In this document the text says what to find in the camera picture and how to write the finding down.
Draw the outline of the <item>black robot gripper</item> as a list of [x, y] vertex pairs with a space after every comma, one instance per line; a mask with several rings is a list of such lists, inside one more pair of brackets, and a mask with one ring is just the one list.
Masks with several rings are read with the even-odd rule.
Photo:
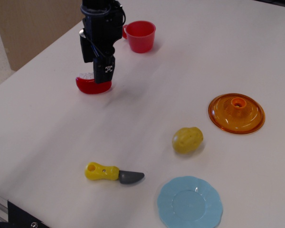
[[122, 38], [123, 10], [82, 9], [82, 12], [84, 28], [79, 34], [83, 60], [93, 62], [97, 84], [110, 82], [115, 68], [114, 43]]

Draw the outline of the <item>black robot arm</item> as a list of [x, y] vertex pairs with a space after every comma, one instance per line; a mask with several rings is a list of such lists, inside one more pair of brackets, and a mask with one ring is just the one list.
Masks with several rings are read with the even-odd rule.
[[124, 10], [117, 0], [84, 0], [80, 9], [85, 16], [79, 32], [84, 62], [93, 63], [97, 84], [109, 82], [115, 69], [114, 44], [123, 34]]

